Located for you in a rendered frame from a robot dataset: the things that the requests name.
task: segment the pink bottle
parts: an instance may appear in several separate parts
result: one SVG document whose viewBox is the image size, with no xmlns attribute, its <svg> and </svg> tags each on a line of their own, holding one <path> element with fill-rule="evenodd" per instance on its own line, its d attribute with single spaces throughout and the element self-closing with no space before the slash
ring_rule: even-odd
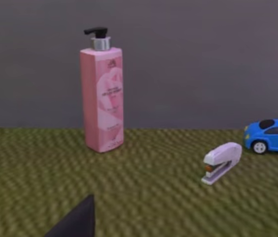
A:
<svg viewBox="0 0 278 237">
<path fill-rule="evenodd" d="M 84 33 L 95 33 L 92 48 L 80 51 L 85 142 L 103 153 L 124 142 L 122 50 L 110 47 L 107 28 Z"/>
</svg>

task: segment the bottle label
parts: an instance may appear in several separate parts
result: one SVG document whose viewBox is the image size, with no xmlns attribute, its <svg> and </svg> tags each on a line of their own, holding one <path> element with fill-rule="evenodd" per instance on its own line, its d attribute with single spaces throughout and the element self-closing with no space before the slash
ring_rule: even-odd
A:
<svg viewBox="0 0 278 237">
<path fill-rule="evenodd" d="M 122 57 L 96 63 L 100 149 L 108 151 L 124 142 Z"/>
</svg>

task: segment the white stapler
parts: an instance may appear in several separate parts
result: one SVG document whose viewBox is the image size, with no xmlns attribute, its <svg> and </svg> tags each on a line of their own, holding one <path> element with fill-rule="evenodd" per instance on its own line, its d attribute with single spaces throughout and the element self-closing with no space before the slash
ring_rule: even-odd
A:
<svg viewBox="0 0 278 237">
<path fill-rule="evenodd" d="M 222 175 L 235 166 L 241 158 L 242 146 L 229 142 L 223 144 L 205 155 L 206 175 L 202 178 L 205 184 L 213 184 Z"/>
</svg>

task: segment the white wheel rim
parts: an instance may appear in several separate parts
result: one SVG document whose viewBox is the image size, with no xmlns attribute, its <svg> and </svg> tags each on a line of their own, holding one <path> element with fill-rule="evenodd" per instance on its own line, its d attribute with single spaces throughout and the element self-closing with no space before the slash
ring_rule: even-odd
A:
<svg viewBox="0 0 278 237">
<path fill-rule="evenodd" d="M 254 145 L 254 151 L 256 153 L 264 153 L 266 151 L 266 145 L 262 142 L 258 142 Z"/>
</svg>

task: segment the blue toy car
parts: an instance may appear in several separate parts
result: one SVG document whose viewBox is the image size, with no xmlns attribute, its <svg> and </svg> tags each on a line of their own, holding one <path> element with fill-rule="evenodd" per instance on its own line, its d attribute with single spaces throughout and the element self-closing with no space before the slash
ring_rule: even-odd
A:
<svg viewBox="0 0 278 237">
<path fill-rule="evenodd" d="M 245 127 L 244 143 L 246 148 L 258 154 L 278 152 L 278 119 L 254 122 Z"/>
</svg>

